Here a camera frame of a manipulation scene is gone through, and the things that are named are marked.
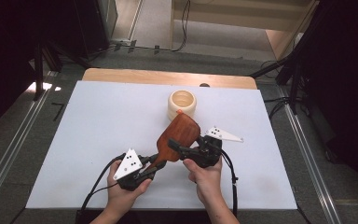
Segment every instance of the white table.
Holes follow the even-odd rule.
[[[174,85],[79,81],[34,184],[27,208],[79,208],[104,166],[130,147],[157,153],[156,142],[170,121],[168,96],[192,91],[198,105],[194,120],[201,134],[214,125],[244,138],[223,143],[238,181],[238,208],[296,209],[260,91]],[[188,170],[168,162],[157,172],[134,209],[203,209]],[[224,165],[222,191],[232,206],[230,172]],[[105,177],[98,188],[106,186]],[[89,208],[103,208],[107,192],[95,194]]]

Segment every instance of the cable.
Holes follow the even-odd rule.
[[[237,180],[238,178],[235,176],[234,173],[234,166],[232,164],[231,159],[229,158],[228,154],[221,149],[222,154],[223,154],[223,158],[225,159],[228,167],[231,170],[231,182],[232,182],[232,213],[234,214],[234,216],[237,216],[238,213],[238,195],[237,195]]]
[[[148,47],[136,47],[136,46],[124,46],[124,45],[111,45],[108,49],[105,50],[101,50],[98,51],[96,53],[99,53],[97,55],[97,57],[91,59],[91,61],[95,60],[96,58],[98,58],[98,56],[103,53],[103,52],[107,52],[111,49],[115,49],[117,46],[120,46],[121,48],[128,48],[128,49],[151,49],[151,50],[159,50],[159,51],[171,51],[171,52],[176,52],[181,50],[185,45],[186,45],[186,41],[187,41],[187,22],[188,22],[188,15],[190,13],[190,0],[187,1],[185,8],[183,10],[183,14],[182,14],[182,30],[183,30],[183,41],[182,41],[182,45],[178,48],[178,49],[154,49],[154,48],[148,48]]]
[[[271,103],[271,102],[277,102],[279,101],[279,103],[277,103],[272,110],[269,112],[268,118],[269,120],[272,120],[272,117],[279,111],[281,110],[285,105],[290,103],[290,97],[281,97],[281,98],[276,98],[276,99],[271,99],[271,100],[264,100],[264,103]],[[296,102],[297,103],[301,103],[303,104],[303,101],[301,100],[300,97],[296,97]]]
[[[91,59],[89,59],[89,63],[91,63],[92,61],[94,61],[94,60],[96,60],[98,57],[100,57],[100,55],[102,54],[102,52],[97,52],[97,53],[95,53],[96,55],[93,57],[93,58],[91,58]]]
[[[22,207],[20,212],[10,221],[10,224],[14,224],[17,220],[17,218],[22,214],[22,212],[25,210],[25,206]]]
[[[300,205],[298,205],[298,203],[296,202],[297,205],[297,211],[301,214],[301,216],[305,219],[305,221],[308,224],[311,224],[310,220],[307,218],[307,216],[305,215],[304,211],[301,209]]]
[[[184,22],[185,19],[185,12],[187,9],[187,15],[186,15],[186,23]],[[173,51],[179,51],[186,45],[187,40],[187,22],[188,22],[188,14],[190,13],[190,0],[187,1],[185,9],[183,10],[182,14],[182,30],[183,30],[183,41],[182,45],[178,49],[174,49]]]
[[[103,168],[103,171],[101,172],[100,176],[98,176],[97,181],[95,182],[95,184],[94,184],[94,186],[92,187],[91,191],[89,192],[89,194],[87,195],[86,199],[84,200],[83,205],[81,206],[80,211],[77,212],[76,223],[78,223],[79,217],[83,214],[84,210],[86,210],[87,203],[89,202],[89,200],[91,199],[91,196],[92,196],[93,194],[95,194],[96,192],[98,192],[98,191],[100,191],[100,190],[103,190],[103,189],[112,188],[113,186],[116,185],[116,184],[114,184],[114,185],[109,186],[109,187],[106,187],[106,188],[102,188],[102,189],[95,190],[95,189],[97,188],[98,184],[100,183],[101,179],[103,178],[104,173],[106,173],[107,169],[109,169],[109,167],[112,165],[113,162],[120,160],[120,158],[121,158],[123,155],[120,155],[120,156],[118,156],[118,157],[112,159],[112,160],[111,160],[109,163],[107,163],[107,165]]]
[[[260,65],[260,69],[262,69],[263,66],[264,66],[264,64],[266,64],[266,63],[276,63],[276,62],[277,62],[277,61],[265,61],[265,62],[263,62],[263,63]]]

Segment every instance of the forearm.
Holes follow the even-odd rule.
[[[213,224],[240,223],[229,210],[225,200],[221,196],[206,202],[205,208]]]
[[[90,224],[116,224],[120,219],[120,215],[103,210]]]

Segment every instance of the white marker plate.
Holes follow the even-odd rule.
[[[228,133],[226,131],[223,131],[219,128],[212,128],[205,133],[208,136],[220,139],[220,140],[228,140],[228,141],[235,141],[235,142],[243,142],[243,138],[239,138],[238,136],[235,136],[232,133]]]
[[[124,157],[124,160],[118,166],[118,169],[114,174],[113,178],[115,180],[119,180],[120,178],[132,174],[133,172],[141,169],[142,166],[143,165],[139,160],[138,155],[136,155],[135,150],[130,148],[126,156]]]

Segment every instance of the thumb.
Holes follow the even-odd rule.
[[[152,179],[146,179],[144,182],[142,182],[139,187],[135,190],[136,194],[139,196],[146,192],[147,188],[149,188],[150,183],[152,182]]]
[[[183,160],[183,164],[187,168],[188,171],[196,173],[199,170],[199,166],[191,159]]]
[[[121,160],[113,162],[112,165],[110,166],[109,175],[113,176],[120,164],[121,164]]]

